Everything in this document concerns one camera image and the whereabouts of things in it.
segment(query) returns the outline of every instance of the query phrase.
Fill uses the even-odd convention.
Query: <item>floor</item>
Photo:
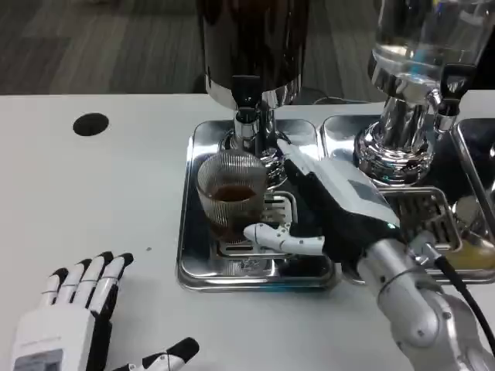
[[[383,100],[367,77],[370,0],[311,0],[306,95]],[[195,0],[2,0],[0,94],[192,93]]]

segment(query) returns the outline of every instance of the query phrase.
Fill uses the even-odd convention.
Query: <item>white table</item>
[[[277,115],[318,126],[382,107],[284,107]],[[469,93],[462,109],[495,117],[495,93]],[[88,112],[107,115],[110,127],[75,135],[74,120]],[[411,369],[366,288],[199,294],[177,284],[188,138],[200,122],[227,118],[207,96],[0,97],[3,369],[15,324],[38,302],[45,277],[104,250],[135,256],[121,282],[108,369],[186,336],[201,346],[189,371]],[[495,325],[493,290],[473,293]]]

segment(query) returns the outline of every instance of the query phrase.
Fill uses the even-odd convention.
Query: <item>brown liquid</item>
[[[246,185],[226,185],[220,187],[213,198],[226,203],[235,203],[236,201],[244,201],[256,196],[256,193]]]
[[[226,203],[244,201],[256,196],[256,193],[246,185],[226,185],[220,187],[214,194],[213,198]],[[218,240],[228,243],[236,243],[244,240],[244,228],[251,224],[257,223],[260,219],[259,211],[247,212],[243,215],[237,215],[229,220],[229,227],[219,226],[210,221],[210,228]]]
[[[197,0],[205,73],[231,89],[255,75],[263,91],[302,73],[310,0]]]

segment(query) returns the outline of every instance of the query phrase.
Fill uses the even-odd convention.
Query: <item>drink dispenser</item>
[[[274,109],[301,89],[309,0],[198,0],[208,94],[234,111],[224,147],[257,155],[285,179]]]
[[[410,185],[427,173],[436,137],[456,119],[490,38],[494,5],[494,0],[383,0],[368,72],[388,97],[380,120],[355,142],[359,167],[377,183]]]

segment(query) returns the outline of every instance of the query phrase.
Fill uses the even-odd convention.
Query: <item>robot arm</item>
[[[283,140],[278,146],[289,180],[315,212],[323,235],[297,238],[288,226],[255,224],[245,236],[274,250],[324,254],[354,267],[415,370],[495,370],[495,358],[482,347],[468,305],[445,294],[416,263],[401,239],[398,218],[370,180],[349,162],[318,162]],[[414,245],[432,260],[445,259],[431,241]]]

